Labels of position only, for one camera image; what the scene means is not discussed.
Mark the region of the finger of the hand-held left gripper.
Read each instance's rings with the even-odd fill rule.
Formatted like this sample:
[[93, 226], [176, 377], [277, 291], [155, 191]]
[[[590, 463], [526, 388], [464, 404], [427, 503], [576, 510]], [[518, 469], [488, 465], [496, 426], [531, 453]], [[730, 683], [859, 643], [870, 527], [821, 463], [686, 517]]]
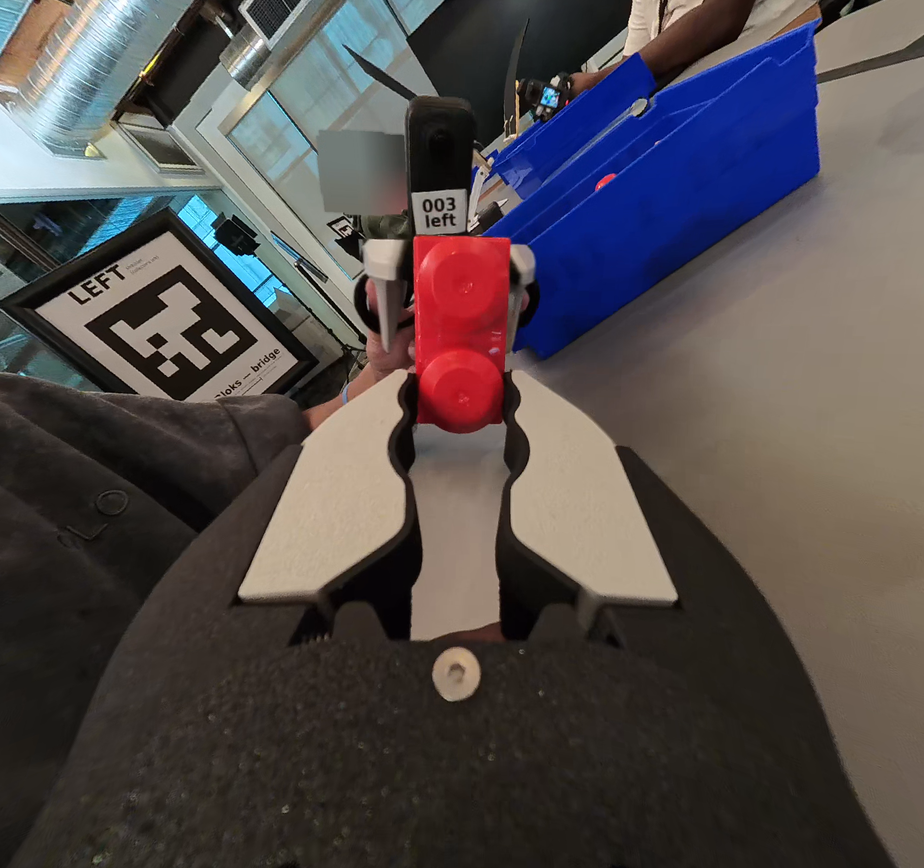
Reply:
[[362, 247], [362, 321], [390, 352], [398, 331], [413, 317], [403, 318], [412, 299], [412, 242], [374, 238]]
[[532, 320], [539, 307], [539, 284], [536, 279], [536, 259], [526, 245], [510, 248], [509, 301], [506, 334], [517, 331]]

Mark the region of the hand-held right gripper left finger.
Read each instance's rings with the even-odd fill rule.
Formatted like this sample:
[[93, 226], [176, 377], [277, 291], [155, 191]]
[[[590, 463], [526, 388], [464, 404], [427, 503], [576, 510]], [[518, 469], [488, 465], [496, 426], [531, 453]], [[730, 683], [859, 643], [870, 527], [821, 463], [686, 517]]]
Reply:
[[238, 588], [242, 604], [311, 608], [333, 624], [366, 603], [389, 638], [410, 638], [417, 380], [397, 370], [309, 433]]

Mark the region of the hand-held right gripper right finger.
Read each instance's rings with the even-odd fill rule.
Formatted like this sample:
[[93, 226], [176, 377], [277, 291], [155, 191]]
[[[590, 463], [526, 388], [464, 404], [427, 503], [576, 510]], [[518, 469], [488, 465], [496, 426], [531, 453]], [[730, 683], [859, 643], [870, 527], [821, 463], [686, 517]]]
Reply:
[[674, 608], [676, 585], [614, 440], [522, 370], [504, 377], [502, 416], [504, 637], [524, 640], [551, 606], [570, 608], [585, 635], [607, 608]]

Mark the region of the red two-stud block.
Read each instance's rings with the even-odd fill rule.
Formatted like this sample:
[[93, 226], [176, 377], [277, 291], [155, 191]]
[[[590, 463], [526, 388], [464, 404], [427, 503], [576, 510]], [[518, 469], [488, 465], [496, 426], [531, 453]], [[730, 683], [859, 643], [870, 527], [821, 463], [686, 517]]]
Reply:
[[467, 435], [501, 423], [511, 242], [413, 241], [418, 422]]

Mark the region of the blue plastic bin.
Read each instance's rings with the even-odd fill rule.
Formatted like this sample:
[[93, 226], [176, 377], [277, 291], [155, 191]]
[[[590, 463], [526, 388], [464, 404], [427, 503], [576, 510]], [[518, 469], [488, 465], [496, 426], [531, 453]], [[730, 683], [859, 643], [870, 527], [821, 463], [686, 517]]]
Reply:
[[[821, 169], [816, 21], [652, 94], [490, 235], [535, 255], [514, 350], [547, 359]], [[595, 192], [596, 182], [616, 172]]]
[[527, 199], [613, 129], [635, 104], [646, 102], [655, 86], [641, 56], [631, 55], [551, 120], [534, 124], [503, 149], [492, 164], [491, 174], [521, 200]]

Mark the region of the grey desk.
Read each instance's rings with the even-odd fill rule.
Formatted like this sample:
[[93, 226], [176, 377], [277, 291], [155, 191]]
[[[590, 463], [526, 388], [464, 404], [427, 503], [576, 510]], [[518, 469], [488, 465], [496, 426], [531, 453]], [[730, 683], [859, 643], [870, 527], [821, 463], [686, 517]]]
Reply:
[[785, 625], [856, 792], [922, 866], [922, 0], [816, 39], [821, 173], [545, 361]]

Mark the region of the person's left hand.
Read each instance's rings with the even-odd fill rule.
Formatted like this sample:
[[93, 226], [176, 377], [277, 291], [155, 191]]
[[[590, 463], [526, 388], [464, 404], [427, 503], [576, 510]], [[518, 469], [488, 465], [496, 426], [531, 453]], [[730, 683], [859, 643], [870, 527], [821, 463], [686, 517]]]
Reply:
[[381, 336], [371, 328], [367, 330], [367, 364], [361, 379], [376, 384], [396, 370], [410, 369], [414, 365], [413, 308], [405, 309], [398, 318], [397, 330], [388, 347]]

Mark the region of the person's dark sweatshirt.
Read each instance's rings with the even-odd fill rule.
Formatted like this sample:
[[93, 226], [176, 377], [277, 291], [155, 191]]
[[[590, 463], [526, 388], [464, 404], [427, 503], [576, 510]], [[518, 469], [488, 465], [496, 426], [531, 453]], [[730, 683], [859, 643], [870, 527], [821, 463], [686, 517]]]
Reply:
[[2, 866], [154, 586], [307, 435], [282, 396], [186, 403], [2, 374]]

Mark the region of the framed marker sign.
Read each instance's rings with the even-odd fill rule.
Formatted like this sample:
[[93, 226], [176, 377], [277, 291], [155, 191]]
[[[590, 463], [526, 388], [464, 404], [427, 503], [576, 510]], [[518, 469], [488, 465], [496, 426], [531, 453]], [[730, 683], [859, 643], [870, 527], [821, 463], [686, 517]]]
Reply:
[[3, 298], [2, 311], [105, 392], [284, 395], [320, 364], [169, 209]]

